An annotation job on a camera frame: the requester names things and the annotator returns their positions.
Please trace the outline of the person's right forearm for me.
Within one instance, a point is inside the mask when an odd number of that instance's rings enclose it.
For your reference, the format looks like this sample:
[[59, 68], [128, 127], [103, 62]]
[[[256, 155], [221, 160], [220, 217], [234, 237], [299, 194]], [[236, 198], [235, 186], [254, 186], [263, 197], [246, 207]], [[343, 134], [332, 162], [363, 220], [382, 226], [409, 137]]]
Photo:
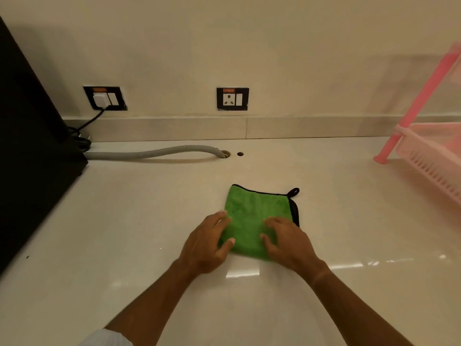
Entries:
[[303, 279], [333, 320], [347, 346], [414, 346], [345, 285], [325, 264]]

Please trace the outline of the person's left forearm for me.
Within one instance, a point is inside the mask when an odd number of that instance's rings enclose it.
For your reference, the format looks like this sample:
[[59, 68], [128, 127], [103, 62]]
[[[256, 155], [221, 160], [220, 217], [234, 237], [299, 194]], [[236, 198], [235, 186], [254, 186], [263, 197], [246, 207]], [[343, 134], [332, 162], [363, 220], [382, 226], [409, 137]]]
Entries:
[[200, 275], [196, 264], [177, 259], [106, 326], [133, 346], [156, 346], [181, 297]]

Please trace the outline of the black appliance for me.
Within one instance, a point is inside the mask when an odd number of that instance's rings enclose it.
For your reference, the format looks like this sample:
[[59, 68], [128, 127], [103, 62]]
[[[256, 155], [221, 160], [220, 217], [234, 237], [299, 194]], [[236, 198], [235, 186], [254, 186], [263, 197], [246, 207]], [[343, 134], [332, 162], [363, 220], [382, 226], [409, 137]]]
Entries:
[[87, 164], [0, 17], [0, 277]]

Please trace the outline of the person's right hand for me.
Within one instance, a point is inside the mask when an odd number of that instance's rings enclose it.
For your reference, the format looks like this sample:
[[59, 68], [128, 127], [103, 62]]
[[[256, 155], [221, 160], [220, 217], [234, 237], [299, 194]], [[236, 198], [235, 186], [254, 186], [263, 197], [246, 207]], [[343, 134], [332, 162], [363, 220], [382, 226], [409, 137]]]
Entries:
[[308, 285], [332, 274], [327, 264], [316, 255], [308, 235], [292, 221], [269, 217], [263, 223], [276, 234], [279, 257], [270, 257], [273, 261], [297, 273]]

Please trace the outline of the person's left hand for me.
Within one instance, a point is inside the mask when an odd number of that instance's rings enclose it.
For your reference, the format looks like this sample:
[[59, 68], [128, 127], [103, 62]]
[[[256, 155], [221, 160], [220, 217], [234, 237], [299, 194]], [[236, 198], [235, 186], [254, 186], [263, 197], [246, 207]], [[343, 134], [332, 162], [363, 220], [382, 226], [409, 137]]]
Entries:
[[230, 224], [227, 217], [219, 223], [205, 223], [203, 220], [187, 238], [177, 262], [183, 266], [194, 278], [211, 273], [223, 262], [213, 262], [212, 256], [222, 245], [221, 235]]

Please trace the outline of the green microfibre cloth black trim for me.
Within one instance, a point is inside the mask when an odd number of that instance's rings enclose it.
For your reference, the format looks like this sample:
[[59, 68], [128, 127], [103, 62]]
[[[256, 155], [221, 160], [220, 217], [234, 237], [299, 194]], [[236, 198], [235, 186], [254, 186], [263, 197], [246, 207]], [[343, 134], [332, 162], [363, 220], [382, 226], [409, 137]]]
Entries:
[[266, 234], [273, 244], [277, 243], [277, 236], [263, 220], [283, 217], [299, 226], [298, 207], [292, 200], [299, 192], [299, 188], [293, 188], [287, 194], [256, 192], [233, 184], [224, 207], [231, 222], [223, 230], [218, 245], [234, 238], [233, 253], [270, 261], [261, 234]]

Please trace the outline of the black wall socket with plug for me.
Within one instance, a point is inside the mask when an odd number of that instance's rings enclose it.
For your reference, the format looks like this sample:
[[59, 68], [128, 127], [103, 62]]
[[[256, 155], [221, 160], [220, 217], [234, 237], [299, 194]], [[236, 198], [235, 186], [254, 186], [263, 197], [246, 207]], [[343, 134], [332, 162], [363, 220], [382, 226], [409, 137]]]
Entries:
[[95, 105], [93, 99], [93, 94], [95, 92], [106, 92], [108, 94], [111, 105], [105, 109], [106, 111], [128, 110], [128, 106], [123, 97], [122, 90], [118, 86], [83, 86], [83, 89], [93, 110], [101, 110]]

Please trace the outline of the white sleeve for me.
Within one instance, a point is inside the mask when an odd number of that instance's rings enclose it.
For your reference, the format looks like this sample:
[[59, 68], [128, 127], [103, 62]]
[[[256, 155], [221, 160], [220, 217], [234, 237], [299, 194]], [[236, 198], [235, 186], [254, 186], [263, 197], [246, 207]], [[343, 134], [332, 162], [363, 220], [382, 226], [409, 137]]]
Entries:
[[89, 334], [77, 346], [133, 346], [121, 333], [99, 329]]

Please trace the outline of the black wall socket plate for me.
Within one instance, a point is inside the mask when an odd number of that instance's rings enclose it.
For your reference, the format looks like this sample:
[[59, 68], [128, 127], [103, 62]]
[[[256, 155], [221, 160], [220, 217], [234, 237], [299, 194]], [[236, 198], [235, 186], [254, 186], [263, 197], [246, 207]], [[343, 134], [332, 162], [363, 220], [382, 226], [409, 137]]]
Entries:
[[247, 111], [248, 87], [217, 87], [216, 109], [218, 111]]

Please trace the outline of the pink plastic dish rack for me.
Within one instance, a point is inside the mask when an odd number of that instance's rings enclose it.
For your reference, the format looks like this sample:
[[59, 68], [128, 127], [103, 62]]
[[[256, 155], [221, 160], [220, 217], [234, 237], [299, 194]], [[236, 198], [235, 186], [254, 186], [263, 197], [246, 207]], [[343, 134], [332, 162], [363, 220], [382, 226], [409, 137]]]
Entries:
[[397, 155], [461, 206], [461, 122], [416, 123], [415, 120], [445, 77], [458, 76], [461, 86], [461, 42], [441, 58], [409, 110], [373, 160], [386, 164]]

